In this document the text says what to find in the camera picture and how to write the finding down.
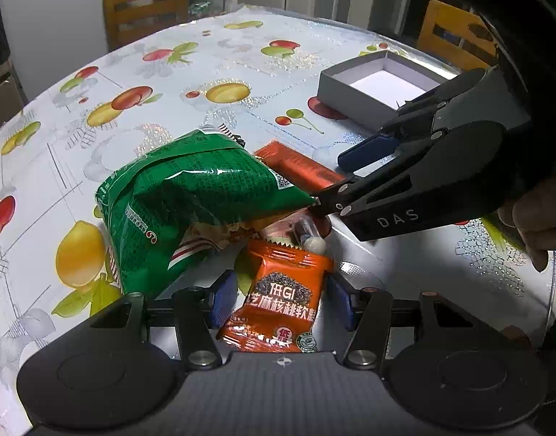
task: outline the orange snack package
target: orange snack package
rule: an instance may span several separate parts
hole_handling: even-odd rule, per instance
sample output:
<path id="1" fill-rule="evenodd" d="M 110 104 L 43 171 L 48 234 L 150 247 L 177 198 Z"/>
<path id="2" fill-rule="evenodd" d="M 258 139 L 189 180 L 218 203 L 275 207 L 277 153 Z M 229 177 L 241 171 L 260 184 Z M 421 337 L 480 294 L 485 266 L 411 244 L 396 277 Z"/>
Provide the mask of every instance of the orange snack package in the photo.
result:
<path id="1" fill-rule="evenodd" d="M 290 180 L 291 183 L 306 193 L 319 192 L 323 188 L 345 179 L 344 176 L 280 144 L 278 141 L 270 142 L 263 148 L 258 149 L 254 155 L 259 157 L 270 169 Z"/>
<path id="2" fill-rule="evenodd" d="M 311 328 L 332 259 L 259 239 L 250 239 L 247 251 L 259 268 L 244 305 L 228 318 L 218 339 L 241 351 L 316 351 Z"/>

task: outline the fruit-patterned tablecloth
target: fruit-patterned tablecloth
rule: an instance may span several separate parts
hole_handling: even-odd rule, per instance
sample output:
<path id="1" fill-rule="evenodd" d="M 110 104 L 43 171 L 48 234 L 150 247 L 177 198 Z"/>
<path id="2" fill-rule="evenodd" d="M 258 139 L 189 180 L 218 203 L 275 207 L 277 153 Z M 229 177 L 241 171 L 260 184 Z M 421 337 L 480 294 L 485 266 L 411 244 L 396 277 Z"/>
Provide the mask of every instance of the fruit-patterned tablecloth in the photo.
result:
<path id="1" fill-rule="evenodd" d="M 279 139 L 334 169 L 337 155 L 369 133 L 319 114 L 320 71 L 383 48 L 454 76 L 373 33 L 244 7 L 91 62 L 0 129 L 0 435 L 30 427 L 15 389 L 21 364 L 120 296 L 94 211 L 100 182 L 205 124 L 241 136 L 250 152 Z M 364 268 L 396 297 L 436 290 L 496 328 L 515 325 L 534 342 L 542 339 L 556 256 L 539 274 L 520 252 L 494 242 L 479 220 L 365 243 L 332 221 L 334 259 Z M 199 268 L 201 280 L 226 267 L 216 260 Z M 359 276 L 357 285 L 361 280 L 369 282 Z M 336 347 L 321 313 L 314 333 L 323 348 Z"/>

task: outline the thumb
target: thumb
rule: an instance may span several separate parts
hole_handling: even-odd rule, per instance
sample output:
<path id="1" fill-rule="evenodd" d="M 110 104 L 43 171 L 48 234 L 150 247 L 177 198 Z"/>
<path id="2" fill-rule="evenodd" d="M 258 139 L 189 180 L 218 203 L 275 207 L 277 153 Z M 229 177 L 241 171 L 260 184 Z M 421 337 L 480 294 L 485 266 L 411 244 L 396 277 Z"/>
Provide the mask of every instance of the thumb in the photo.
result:
<path id="1" fill-rule="evenodd" d="M 541 181 L 512 208 L 517 228 L 542 231 L 556 227 L 556 174 Z"/>

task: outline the green snack bag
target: green snack bag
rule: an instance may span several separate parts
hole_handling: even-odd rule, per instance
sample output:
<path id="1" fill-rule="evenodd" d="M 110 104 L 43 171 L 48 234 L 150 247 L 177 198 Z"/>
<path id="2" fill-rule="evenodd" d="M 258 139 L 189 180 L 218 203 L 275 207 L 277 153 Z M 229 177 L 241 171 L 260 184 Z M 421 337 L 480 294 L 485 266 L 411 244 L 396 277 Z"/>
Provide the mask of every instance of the green snack bag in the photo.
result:
<path id="1" fill-rule="evenodd" d="M 155 296 L 313 199 L 227 136 L 195 130 L 114 172 L 96 201 L 123 292 Z"/>

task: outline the wooden chair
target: wooden chair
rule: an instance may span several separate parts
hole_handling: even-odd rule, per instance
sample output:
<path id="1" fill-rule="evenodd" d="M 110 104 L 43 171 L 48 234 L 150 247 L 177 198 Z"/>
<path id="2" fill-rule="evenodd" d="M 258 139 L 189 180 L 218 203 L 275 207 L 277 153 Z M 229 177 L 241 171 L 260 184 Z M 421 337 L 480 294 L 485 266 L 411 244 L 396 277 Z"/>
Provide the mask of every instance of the wooden chair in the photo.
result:
<path id="1" fill-rule="evenodd" d="M 460 44 L 440 37 L 436 27 L 461 38 Z M 417 49 L 433 53 L 462 70 L 495 64 L 494 38 L 481 18 L 438 0 L 431 0 L 427 6 Z"/>
<path id="2" fill-rule="evenodd" d="M 103 0 L 111 51 L 188 20 L 189 0 Z"/>

